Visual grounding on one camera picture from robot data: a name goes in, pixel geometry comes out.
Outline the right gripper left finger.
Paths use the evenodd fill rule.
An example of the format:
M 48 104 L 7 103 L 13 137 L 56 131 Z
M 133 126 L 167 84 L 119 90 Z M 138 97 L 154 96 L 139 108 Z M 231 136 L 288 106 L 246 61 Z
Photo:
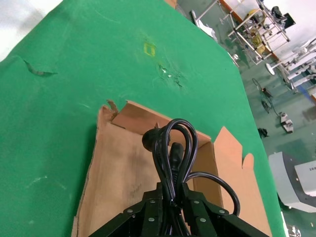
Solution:
M 162 184 L 147 191 L 135 205 L 128 207 L 98 230 L 92 237 L 158 237 L 163 217 Z

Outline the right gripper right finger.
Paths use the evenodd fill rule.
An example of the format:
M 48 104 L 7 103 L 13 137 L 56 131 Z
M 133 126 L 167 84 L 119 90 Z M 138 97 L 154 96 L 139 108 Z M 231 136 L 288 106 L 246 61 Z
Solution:
M 185 221 L 195 237 L 265 237 L 266 234 L 227 210 L 208 202 L 203 193 L 181 186 Z

